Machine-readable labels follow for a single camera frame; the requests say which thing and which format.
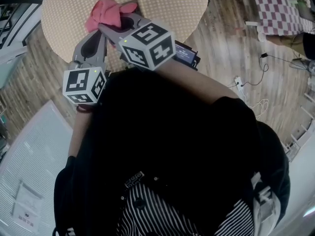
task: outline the wooden floor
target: wooden floor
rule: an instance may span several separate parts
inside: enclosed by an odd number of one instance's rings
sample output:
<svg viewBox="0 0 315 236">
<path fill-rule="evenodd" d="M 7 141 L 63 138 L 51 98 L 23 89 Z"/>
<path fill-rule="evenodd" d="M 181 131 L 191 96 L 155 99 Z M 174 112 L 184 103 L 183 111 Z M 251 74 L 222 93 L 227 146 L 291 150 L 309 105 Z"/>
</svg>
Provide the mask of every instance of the wooden floor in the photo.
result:
<svg viewBox="0 0 315 236">
<path fill-rule="evenodd" d="M 258 20 L 254 0 L 210 1 L 198 28 L 187 40 L 188 45 L 199 51 L 201 73 L 227 86 L 234 85 L 235 76 L 240 76 L 243 83 L 255 84 L 262 76 L 258 63 L 261 54 L 267 52 L 285 60 L 294 58 L 293 52 L 286 47 L 258 42 L 256 29 L 245 26 L 245 21 Z M 74 121 L 74 108 L 62 96 L 62 77 L 67 64 L 50 49 L 41 26 L 29 38 L 28 48 L 9 83 L 0 91 L 7 106 L 11 141 L 49 99 L 54 101 L 71 126 Z M 290 134 L 298 137 L 300 124 L 307 127 L 311 120 L 300 110 L 300 105 L 314 112 L 313 106 L 303 96 L 308 92 L 309 75 L 270 57 L 263 59 L 263 63 L 269 64 L 269 71 L 262 83 L 244 86 L 247 104 L 252 106 L 261 99 L 269 99 L 268 111 L 260 120 L 270 125 L 284 143 L 291 143 Z"/>
</svg>

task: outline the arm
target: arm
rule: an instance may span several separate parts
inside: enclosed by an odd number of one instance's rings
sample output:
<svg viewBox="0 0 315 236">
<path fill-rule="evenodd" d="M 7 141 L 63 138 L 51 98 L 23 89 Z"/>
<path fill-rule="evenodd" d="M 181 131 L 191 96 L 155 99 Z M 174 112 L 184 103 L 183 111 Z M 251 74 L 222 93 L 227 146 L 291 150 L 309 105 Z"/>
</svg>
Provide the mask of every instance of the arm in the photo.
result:
<svg viewBox="0 0 315 236">
<path fill-rule="evenodd" d="M 209 104 L 224 96 L 238 98 L 226 86 L 173 59 L 159 67 L 156 72 Z"/>
<path fill-rule="evenodd" d="M 73 133 L 71 137 L 68 156 L 74 156 L 74 157 L 77 156 L 80 146 L 81 146 L 81 142 L 85 135 L 85 132 L 87 131 L 90 125 L 91 117 L 92 117 L 92 113 L 77 112 L 75 121 L 74 121 Z"/>
</svg>

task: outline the person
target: person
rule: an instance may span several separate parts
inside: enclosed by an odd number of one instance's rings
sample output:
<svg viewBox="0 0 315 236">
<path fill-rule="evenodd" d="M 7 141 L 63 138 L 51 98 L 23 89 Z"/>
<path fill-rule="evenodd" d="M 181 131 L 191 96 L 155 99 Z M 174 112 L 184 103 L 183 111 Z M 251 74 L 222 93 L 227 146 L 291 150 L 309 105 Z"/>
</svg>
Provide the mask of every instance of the person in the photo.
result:
<svg viewBox="0 0 315 236">
<path fill-rule="evenodd" d="M 54 192 L 60 236 L 254 233 L 251 179 L 288 204 L 288 159 L 275 132 L 219 82 L 169 60 L 111 74 L 79 106 Z"/>
<path fill-rule="evenodd" d="M 302 32 L 289 36 L 265 35 L 258 29 L 258 39 L 261 42 L 268 40 L 275 45 L 289 47 L 306 58 L 315 60 L 315 52 L 313 50 L 313 44 L 315 42 L 314 34 Z"/>
</svg>

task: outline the button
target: button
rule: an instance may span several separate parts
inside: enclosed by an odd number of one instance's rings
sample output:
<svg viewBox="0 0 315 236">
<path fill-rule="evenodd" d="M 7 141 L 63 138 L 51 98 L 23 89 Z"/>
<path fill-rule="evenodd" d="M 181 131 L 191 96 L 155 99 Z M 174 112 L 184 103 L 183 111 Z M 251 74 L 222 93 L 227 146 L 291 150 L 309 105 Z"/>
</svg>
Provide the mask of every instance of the button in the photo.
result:
<svg viewBox="0 0 315 236">
<path fill-rule="evenodd" d="M 142 198 L 137 198 L 134 202 L 134 206 L 137 207 L 139 210 L 143 210 L 146 206 L 146 202 Z"/>
</svg>

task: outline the black shirt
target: black shirt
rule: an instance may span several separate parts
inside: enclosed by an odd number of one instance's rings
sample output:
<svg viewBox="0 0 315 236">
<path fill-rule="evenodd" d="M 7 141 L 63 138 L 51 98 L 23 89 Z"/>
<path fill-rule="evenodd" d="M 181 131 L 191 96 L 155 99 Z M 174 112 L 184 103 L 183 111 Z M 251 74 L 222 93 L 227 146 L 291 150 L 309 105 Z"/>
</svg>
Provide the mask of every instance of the black shirt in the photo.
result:
<svg viewBox="0 0 315 236">
<path fill-rule="evenodd" d="M 315 44 L 315 35 L 310 34 L 310 33 L 304 33 L 303 45 L 304 45 L 305 55 L 308 59 L 315 60 L 314 44 Z"/>
<path fill-rule="evenodd" d="M 281 217 L 289 197 L 281 143 L 242 100 L 208 105 L 155 72 L 131 69 L 107 81 L 77 158 L 56 179 L 59 234 L 114 235 L 125 184 L 140 171 L 141 182 L 203 235 L 240 199 L 252 209 L 254 172 L 280 199 Z"/>
</svg>

